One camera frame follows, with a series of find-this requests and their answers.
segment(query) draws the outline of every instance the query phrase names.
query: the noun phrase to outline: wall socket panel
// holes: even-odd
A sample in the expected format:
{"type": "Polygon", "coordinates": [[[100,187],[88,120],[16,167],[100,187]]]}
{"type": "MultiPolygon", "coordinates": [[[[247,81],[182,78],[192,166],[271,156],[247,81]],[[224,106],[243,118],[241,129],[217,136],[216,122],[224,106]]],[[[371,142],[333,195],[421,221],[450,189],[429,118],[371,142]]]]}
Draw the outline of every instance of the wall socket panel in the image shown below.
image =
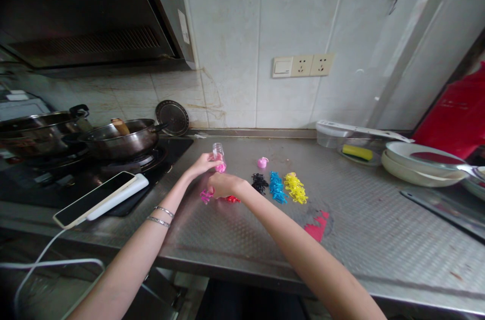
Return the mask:
{"type": "Polygon", "coordinates": [[[273,78],[330,74],[335,54],[295,55],[273,59],[273,78]]]}
{"type": "Polygon", "coordinates": [[[296,55],[293,57],[292,77],[310,76],[313,55],[296,55]]]}
{"type": "Polygon", "coordinates": [[[312,68],[310,69],[310,76],[329,75],[334,58],[335,58],[335,54],[313,55],[313,63],[312,63],[312,68]]]}

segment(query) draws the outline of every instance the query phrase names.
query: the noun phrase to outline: cooking pot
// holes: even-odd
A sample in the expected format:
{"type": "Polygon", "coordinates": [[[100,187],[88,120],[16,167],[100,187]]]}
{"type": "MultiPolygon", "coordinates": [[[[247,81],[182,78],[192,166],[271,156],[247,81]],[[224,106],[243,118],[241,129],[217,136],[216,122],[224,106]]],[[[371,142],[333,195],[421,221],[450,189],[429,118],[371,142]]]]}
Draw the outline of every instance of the cooking pot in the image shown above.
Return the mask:
{"type": "Polygon", "coordinates": [[[80,104],[69,111],[0,122],[0,145],[23,158],[70,155],[83,147],[64,142],[62,138],[91,130],[86,120],[88,115],[89,108],[80,104]]]}
{"type": "Polygon", "coordinates": [[[168,123],[155,125],[151,119],[125,122],[129,131],[122,136],[113,124],[82,133],[77,138],[84,142],[91,154],[102,160],[128,161],[151,151],[158,142],[158,133],[168,123]]]}

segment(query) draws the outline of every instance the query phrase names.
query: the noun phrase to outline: silver bracelet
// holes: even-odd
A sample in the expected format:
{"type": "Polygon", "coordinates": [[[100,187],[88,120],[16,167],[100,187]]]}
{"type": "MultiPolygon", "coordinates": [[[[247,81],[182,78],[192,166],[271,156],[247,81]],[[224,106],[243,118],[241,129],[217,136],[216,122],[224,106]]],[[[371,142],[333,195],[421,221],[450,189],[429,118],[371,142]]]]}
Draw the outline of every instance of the silver bracelet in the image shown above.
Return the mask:
{"type": "Polygon", "coordinates": [[[147,220],[151,220],[152,222],[157,222],[158,224],[161,224],[167,228],[170,228],[170,224],[168,224],[167,222],[164,222],[158,218],[155,218],[155,217],[148,217],[147,220]]]}
{"type": "Polygon", "coordinates": [[[157,209],[160,209],[160,210],[163,210],[165,213],[167,213],[171,218],[173,218],[173,213],[169,212],[168,210],[166,210],[164,207],[161,207],[161,206],[155,206],[153,208],[153,210],[157,210],[157,209]]]}

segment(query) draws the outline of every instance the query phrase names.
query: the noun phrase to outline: pot lid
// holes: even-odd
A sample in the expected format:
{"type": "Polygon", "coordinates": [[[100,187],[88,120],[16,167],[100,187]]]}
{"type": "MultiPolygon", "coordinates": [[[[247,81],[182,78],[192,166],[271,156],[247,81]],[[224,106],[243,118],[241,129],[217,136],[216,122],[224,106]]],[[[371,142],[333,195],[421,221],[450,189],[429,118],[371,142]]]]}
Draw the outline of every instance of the pot lid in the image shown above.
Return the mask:
{"type": "Polygon", "coordinates": [[[155,118],[158,124],[169,123],[162,131],[169,136],[181,136],[188,130],[187,111],[173,100],[164,100],[155,108],[155,118]]]}

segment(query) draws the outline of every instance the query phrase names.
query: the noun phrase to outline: hand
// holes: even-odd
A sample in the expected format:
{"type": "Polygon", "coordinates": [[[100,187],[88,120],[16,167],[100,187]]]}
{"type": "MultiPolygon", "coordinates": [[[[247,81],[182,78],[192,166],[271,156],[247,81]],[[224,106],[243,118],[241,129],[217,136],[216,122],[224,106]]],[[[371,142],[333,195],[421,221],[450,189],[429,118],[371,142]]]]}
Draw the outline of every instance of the hand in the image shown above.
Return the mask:
{"type": "Polygon", "coordinates": [[[200,174],[203,174],[207,170],[219,166],[222,161],[214,161],[214,157],[211,153],[203,153],[197,161],[194,162],[187,170],[193,178],[196,178],[200,174]]]}
{"type": "Polygon", "coordinates": [[[207,182],[207,189],[214,194],[215,198],[228,197],[230,195],[237,196],[236,191],[239,187],[249,183],[237,176],[229,174],[215,173],[207,182]]]}

